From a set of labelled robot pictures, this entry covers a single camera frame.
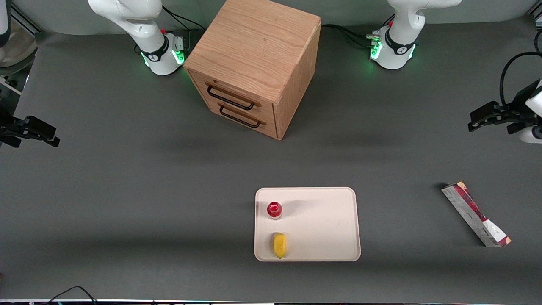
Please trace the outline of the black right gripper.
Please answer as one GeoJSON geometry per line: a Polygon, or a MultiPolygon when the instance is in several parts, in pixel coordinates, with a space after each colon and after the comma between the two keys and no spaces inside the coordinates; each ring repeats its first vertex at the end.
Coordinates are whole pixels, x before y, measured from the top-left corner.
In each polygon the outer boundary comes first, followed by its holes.
{"type": "Polygon", "coordinates": [[[56,137],[56,128],[35,116],[19,119],[7,111],[0,112],[0,141],[10,147],[20,147],[20,136],[25,139],[43,141],[52,147],[58,147],[60,138],[56,137]]]}

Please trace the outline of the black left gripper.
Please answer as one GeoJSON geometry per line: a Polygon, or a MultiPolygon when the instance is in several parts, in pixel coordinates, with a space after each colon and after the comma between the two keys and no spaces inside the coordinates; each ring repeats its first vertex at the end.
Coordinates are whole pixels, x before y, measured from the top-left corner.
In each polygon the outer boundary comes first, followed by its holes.
{"type": "Polygon", "coordinates": [[[510,123],[506,127],[509,135],[531,136],[532,110],[526,105],[531,96],[531,94],[517,94],[512,102],[505,102],[504,94],[502,94],[501,102],[505,120],[493,119],[501,114],[502,108],[497,102],[489,102],[470,113],[468,131],[472,133],[481,127],[510,123]]]}

